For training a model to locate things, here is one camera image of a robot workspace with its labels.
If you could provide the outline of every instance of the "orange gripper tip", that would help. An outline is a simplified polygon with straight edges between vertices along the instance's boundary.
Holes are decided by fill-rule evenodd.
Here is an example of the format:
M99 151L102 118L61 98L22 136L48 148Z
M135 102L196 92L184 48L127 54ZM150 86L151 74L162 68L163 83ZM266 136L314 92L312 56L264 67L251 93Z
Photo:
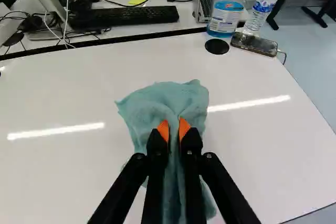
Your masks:
M157 131L163 137L163 139L168 143L169 141L169 124L167 120L163 120L157 127Z
M178 136L180 138L180 142L182 141L182 138L185 136L185 134L188 132L190 128L191 128L190 124L184 118L180 118L180 127L178 129Z

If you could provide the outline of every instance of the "black circular grommet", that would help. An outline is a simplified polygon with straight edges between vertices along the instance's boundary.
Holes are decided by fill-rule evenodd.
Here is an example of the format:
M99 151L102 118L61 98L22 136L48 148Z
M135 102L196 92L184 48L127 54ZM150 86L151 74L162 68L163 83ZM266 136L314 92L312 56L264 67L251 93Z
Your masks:
M221 39L210 39L205 43L205 49L215 55L223 55L229 51L229 44Z

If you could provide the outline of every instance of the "smartphone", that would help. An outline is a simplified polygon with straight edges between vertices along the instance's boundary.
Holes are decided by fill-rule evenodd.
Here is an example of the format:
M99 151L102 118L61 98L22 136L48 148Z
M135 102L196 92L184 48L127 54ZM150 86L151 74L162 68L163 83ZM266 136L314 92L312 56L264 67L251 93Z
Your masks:
M233 34L231 45L269 57L275 57L278 52L278 43L275 41L237 32Z

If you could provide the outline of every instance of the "white cable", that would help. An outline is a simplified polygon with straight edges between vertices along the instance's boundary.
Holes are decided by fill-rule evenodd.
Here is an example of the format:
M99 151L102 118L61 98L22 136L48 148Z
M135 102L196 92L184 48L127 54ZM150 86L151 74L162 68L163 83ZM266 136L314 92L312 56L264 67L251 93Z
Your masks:
M44 22L45 26L48 28L48 30L49 30L49 31L50 31L56 38L58 38L59 41L61 41L62 39L61 39L60 37L58 37L58 36L57 36L57 35L50 29L50 27L47 25L47 22L46 22L47 13L48 13L48 11L46 10L46 12L44 13L43 22ZM63 40L63 41L64 41L65 45L74 47L73 45L67 43L65 40Z
M43 22L45 24L45 26L48 28L48 30L55 36L57 37L60 41L62 40L60 37L58 37L50 28L49 26L47 25L47 22L46 22L46 17L47 17L47 13L48 11L46 10L46 13L44 13L44 17L43 17Z
M67 0L67 9L66 9L66 12L67 12L67 14L66 14L66 19L65 19L65 26L64 26L64 32L63 32L63 41L64 41L64 45L65 45L65 47L68 49L68 47L67 47L67 45L69 45L69 46L72 46L73 48L76 48L76 47L74 47L73 45L70 45L70 44L68 44L66 41L65 41L65 35L66 35L66 32L67 32L67 26L68 26L68 9L69 9L69 0Z

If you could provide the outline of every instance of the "black cable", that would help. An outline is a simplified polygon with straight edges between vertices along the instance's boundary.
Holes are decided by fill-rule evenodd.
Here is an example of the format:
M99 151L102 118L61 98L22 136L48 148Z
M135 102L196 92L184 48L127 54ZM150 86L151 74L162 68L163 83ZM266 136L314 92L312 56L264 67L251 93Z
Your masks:
M25 48L25 46L24 46L23 43L22 43L22 40L20 40L20 43L21 43L23 49L24 49L25 51L27 51L26 48Z
M84 36L95 36L97 39L100 39L97 35L100 34L100 33L81 33L81 32L78 32L78 31L70 31L68 33L66 33L66 35L68 34L82 34L82 35L79 35L79 36L76 36L76 37L73 37L73 38L78 38L78 37L84 37Z
M0 22L3 21L5 18L10 18L10 17L7 17L7 15L11 13L24 13L27 16L27 18L30 17L30 14L27 12L21 12L20 10L14 10L12 12L7 13L5 16L1 17Z
M285 65L285 63L286 63L286 60L287 60L287 54L285 54L285 59L284 59L284 61L283 61L283 65Z
M7 48L7 50L6 50L6 52L4 53L4 55L6 55L6 54L8 53L10 47L11 47L11 46L9 46L9 47Z
M136 7L136 6L139 6L139 5L142 5L142 4L146 3L148 0L145 0L141 3L139 3L139 4L136 4L136 5L123 5L123 4L120 4L120 3L117 3L117 2L114 2L114 1L110 1L110 0L104 0L104 1L109 2L111 4L119 5L119 6L122 6L122 7Z
M45 13L33 13L32 16L34 16L34 15L44 16Z
M21 20L21 19L26 19L24 17L16 17L16 16L12 16L12 17L0 17L2 20L5 20L5 19L14 19L14 20Z
M167 2L190 2L192 0L167 0Z

